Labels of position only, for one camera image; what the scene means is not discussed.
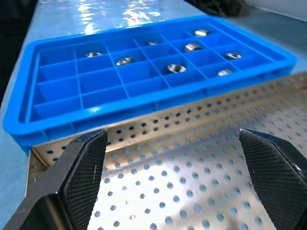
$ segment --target blue tabletop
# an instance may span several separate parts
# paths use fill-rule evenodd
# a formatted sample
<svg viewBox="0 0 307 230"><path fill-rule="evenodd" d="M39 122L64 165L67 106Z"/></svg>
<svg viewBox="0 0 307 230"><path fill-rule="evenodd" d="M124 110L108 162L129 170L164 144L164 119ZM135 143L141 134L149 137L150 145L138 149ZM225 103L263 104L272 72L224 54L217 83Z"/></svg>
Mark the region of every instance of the blue tabletop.
<svg viewBox="0 0 307 230"><path fill-rule="evenodd" d="M40 39L92 34L112 28L155 23L196 16L201 11L183 0L39 0L24 46ZM306 23L269 12L255 10L246 19L231 19L249 30L288 49L301 59L294 72L307 69ZM285 36L284 32L299 36ZM19 60L12 73L0 110L0 122L14 86ZM28 159L14 140L0 127L0 229L24 198Z"/></svg>

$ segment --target perforated metal tray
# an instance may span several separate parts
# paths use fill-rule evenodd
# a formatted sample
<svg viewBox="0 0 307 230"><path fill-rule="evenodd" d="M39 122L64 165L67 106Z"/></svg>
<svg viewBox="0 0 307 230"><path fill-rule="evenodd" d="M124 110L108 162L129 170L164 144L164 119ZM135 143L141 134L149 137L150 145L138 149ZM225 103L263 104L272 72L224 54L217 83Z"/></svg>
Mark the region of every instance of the perforated metal tray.
<svg viewBox="0 0 307 230"><path fill-rule="evenodd" d="M290 141L306 156L307 74L109 125L89 230L271 230L255 194L241 127ZM29 184L76 136L32 148Z"/></svg>

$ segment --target blue table surface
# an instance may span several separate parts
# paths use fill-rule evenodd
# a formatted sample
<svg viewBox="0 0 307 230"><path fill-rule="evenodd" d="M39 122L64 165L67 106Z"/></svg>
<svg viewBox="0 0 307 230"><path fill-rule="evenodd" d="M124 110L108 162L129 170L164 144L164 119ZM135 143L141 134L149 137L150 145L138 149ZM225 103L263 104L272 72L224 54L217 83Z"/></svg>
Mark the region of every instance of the blue table surface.
<svg viewBox="0 0 307 230"><path fill-rule="evenodd" d="M65 35L92 34L112 28L162 22L203 14L183 0L39 0L24 41ZM294 72L307 69L307 24L253 9L253 15L230 22L269 40L300 57ZM0 122L10 99L19 68L16 62L0 109ZM28 159L0 127L0 229L24 198Z"/></svg>

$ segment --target blue plastic tray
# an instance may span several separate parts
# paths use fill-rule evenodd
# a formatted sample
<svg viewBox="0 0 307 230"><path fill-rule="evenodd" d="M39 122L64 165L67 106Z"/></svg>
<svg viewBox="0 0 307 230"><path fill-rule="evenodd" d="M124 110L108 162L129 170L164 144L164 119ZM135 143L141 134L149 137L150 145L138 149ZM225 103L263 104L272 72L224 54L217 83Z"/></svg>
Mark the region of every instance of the blue plastic tray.
<svg viewBox="0 0 307 230"><path fill-rule="evenodd" d="M195 37L199 29L205 37ZM150 46L149 41L158 45ZM203 49L190 53L184 46ZM238 52L238 60L225 53ZM99 52L96 57L86 57ZM134 63L116 67L132 56ZM96 126L151 113L290 73L296 58L211 16L199 16L27 46L4 119L4 129L30 146ZM167 65L187 71L170 73ZM230 69L233 73L218 77Z"/></svg>

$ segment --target black object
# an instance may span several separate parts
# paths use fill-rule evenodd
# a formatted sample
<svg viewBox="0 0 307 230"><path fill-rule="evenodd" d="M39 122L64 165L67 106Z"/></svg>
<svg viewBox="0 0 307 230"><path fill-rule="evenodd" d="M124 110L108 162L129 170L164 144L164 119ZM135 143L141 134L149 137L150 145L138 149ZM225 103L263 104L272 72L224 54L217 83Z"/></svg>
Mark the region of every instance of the black object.
<svg viewBox="0 0 307 230"><path fill-rule="evenodd" d="M0 103L30 25L37 0L0 0Z"/></svg>
<svg viewBox="0 0 307 230"><path fill-rule="evenodd" d="M4 230L86 230L97 198L106 130L73 140L39 177Z"/></svg>
<svg viewBox="0 0 307 230"><path fill-rule="evenodd" d="M244 0L185 0L211 15L222 17L246 17L249 10Z"/></svg>
<svg viewBox="0 0 307 230"><path fill-rule="evenodd" d="M254 189L277 230L307 229L307 159L288 141L241 130Z"/></svg>

